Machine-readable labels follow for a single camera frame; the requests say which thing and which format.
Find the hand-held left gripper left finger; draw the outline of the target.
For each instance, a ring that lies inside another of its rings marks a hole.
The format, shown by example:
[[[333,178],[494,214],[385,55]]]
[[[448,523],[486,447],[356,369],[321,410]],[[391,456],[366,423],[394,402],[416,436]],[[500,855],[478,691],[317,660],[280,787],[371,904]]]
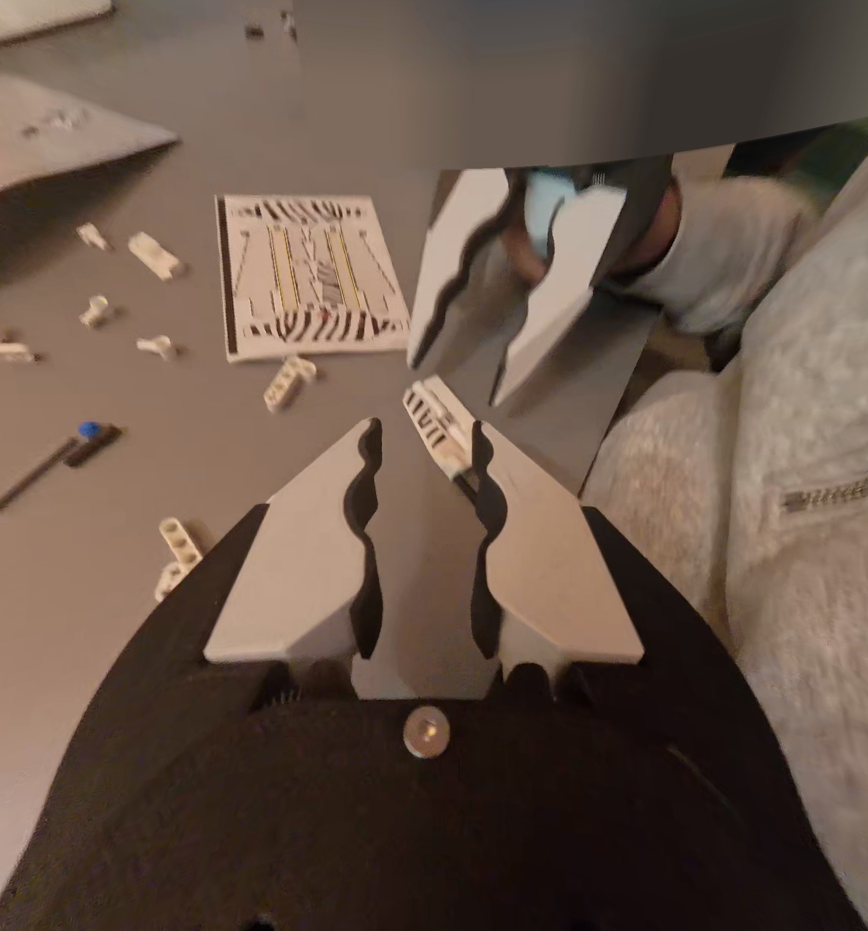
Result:
[[[205,646],[208,662],[371,658],[383,607],[367,527],[381,441],[379,419],[358,422],[268,499]]]

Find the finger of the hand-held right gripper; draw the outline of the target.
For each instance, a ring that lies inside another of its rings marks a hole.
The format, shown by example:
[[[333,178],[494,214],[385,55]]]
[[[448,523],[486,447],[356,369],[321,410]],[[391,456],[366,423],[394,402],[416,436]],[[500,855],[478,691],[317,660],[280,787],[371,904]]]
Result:
[[[529,185],[525,230],[545,262],[519,332],[508,344],[489,403],[503,405],[535,374],[588,307],[603,258],[626,205],[626,189]]]
[[[411,309],[407,365],[417,369],[465,290],[477,254],[507,223],[513,185],[505,169],[464,169],[426,235]]]

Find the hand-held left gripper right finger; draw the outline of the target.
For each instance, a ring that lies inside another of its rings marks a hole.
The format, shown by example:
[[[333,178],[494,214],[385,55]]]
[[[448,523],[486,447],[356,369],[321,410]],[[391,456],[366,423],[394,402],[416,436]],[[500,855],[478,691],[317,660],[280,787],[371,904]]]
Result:
[[[492,425],[474,423],[472,448],[479,651],[503,673],[636,665],[644,647],[578,499]]]

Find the striped white lego assembly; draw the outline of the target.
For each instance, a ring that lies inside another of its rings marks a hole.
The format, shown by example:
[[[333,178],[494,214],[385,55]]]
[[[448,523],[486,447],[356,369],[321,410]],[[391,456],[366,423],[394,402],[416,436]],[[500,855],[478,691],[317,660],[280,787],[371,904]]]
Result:
[[[415,381],[406,389],[402,404],[440,471],[475,504],[473,414],[437,375]]]

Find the person's right forearm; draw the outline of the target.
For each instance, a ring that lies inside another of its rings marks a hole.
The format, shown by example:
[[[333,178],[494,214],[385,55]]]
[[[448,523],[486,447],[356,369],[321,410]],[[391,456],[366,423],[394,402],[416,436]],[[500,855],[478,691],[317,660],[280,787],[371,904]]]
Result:
[[[678,331],[707,336],[744,320],[796,259],[820,215],[778,180],[675,180],[675,234],[662,258],[615,276],[626,293],[660,305]]]

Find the white angled lego beam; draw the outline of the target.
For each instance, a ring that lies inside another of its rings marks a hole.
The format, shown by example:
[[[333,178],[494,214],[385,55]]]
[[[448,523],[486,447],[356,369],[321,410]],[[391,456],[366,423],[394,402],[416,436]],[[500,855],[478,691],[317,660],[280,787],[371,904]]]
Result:
[[[284,410],[300,390],[313,383],[318,375],[318,368],[311,360],[300,355],[285,356],[263,394],[267,412]]]

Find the dark lego axle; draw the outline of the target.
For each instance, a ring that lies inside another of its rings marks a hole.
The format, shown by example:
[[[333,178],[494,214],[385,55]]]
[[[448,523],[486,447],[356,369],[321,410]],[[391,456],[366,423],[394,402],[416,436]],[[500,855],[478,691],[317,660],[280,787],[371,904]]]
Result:
[[[79,448],[79,445],[79,436],[68,437],[59,447],[51,451],[45,459],[14,482],[5,493],[0,495],[0,513],[31,489],[35,483],[40,482],[48,472],[62,464],[73,451]]]

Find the white lego panel piece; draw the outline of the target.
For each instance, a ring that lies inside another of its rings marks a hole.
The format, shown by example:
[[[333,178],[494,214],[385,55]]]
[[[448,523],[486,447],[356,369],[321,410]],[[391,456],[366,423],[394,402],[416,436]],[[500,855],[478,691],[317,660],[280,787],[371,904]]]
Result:
[[[172,282],[187,270],[180,259],[146,232],[132,235],[126,245],[130,254],[163,282]]]

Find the person's right hand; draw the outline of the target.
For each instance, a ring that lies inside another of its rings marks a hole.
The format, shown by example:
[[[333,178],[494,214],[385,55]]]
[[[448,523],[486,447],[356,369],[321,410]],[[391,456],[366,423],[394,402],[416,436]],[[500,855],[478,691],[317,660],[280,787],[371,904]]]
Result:
[[[682,193],[678,179],[672,178],[648,228],[613,264],[609,278],[627,280],[640,277],[659,265],[679,234],[682,215]]]

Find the zebra striped sticker sheet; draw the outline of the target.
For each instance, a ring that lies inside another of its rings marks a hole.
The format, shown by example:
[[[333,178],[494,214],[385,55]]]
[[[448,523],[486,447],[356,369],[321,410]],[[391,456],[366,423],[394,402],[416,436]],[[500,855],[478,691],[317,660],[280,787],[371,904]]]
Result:
[[[214,204],[228,362],[406,350],[410,314],[371,197]]]

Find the grey paper booklet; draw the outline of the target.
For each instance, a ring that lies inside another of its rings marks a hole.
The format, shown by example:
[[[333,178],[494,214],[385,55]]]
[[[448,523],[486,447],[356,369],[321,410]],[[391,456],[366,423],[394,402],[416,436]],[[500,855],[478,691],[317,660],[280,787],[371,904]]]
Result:
[[[160,126],[19,76],[0,75],[0,194],[179,140]]]

